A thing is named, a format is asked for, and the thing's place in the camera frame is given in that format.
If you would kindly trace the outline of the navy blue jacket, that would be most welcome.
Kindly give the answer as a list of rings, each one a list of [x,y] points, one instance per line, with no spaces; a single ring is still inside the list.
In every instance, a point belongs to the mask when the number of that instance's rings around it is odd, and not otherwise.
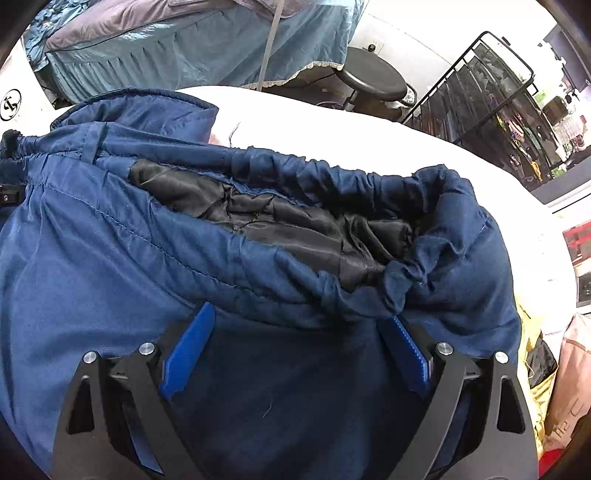
[[[1,138],[1,414],[52,463],[82,356],[129,354],[211,304],[171,410],[212,479],[384,479],[425,402],[378,325],[518,359],[499,226],[444,166],[409,177],[212,145],[214,105],[167,91],[80,103]]]

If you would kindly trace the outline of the black metal clothes rack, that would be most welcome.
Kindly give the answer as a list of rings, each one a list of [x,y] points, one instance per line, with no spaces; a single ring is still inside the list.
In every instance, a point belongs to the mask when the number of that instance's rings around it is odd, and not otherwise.
[[[530,65],[485,31],[402,123],[472,152],[534,191],[556,177],[565,154],[534,87]]]

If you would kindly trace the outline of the golden yellow satin garment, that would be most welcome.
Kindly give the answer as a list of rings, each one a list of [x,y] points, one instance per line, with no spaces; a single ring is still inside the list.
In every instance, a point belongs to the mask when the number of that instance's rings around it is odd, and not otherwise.
[[[533,425],[538,458],[544,453],[545,420],[558,370],[558,363],[543,338],[541,321],[531,317],[520,304],[522,322],[517,375]]]

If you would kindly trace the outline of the pink polka dot sheet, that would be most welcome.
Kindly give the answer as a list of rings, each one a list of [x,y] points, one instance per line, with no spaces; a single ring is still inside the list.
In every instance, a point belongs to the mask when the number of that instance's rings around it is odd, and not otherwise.
[[[212,134],[224,146],[267,148],[380,175],[409,176],[435,165],[456,170],[501,228],[521,305],[540,320],[547,341],[562,339],[577,294],[566,243],[550,210],[506,171],[385,119],[237,87],[199,86],[185,92],[218,107]]]

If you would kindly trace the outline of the white machine with screen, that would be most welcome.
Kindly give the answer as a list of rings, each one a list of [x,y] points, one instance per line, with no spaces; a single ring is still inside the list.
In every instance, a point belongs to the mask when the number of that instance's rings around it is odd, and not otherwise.
[[[41,135],[57,117],[29,65],[21,40],[1,67],[0,98],[2,132],[14,129],[25,135]]]

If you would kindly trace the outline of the black round stool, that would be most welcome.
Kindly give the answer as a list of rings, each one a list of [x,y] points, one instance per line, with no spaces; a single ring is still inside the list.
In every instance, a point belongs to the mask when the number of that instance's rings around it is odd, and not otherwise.
[[[416,89],[374,50],[349,46],[346,61],[335,75],[356,93],[383,102],[399,102],[406,108],[417,104]]]

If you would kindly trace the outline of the teal bed skirt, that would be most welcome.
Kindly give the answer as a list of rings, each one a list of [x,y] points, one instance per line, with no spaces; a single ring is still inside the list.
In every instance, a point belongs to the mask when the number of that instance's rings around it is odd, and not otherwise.
[[[94,2],[51,1],[23,35],[33,71],[71,103],[124,88],[280,86],[307,69],[342,68],[365,10],[362,1],[313,1],[282,19],[235,6],[47,51],[48,38]]]

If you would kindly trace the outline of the grey blanket on bed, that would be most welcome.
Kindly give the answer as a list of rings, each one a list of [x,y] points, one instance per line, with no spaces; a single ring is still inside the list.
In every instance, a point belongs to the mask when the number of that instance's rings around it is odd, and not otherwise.
[[[46,42],[47,51],[59,51],[79,43],[110,38],[159,21],[235,6],[262,14],[267,18],[280,12],[287,19],[301,13],[312,1],[96,1],[83,13],[68,21]]]

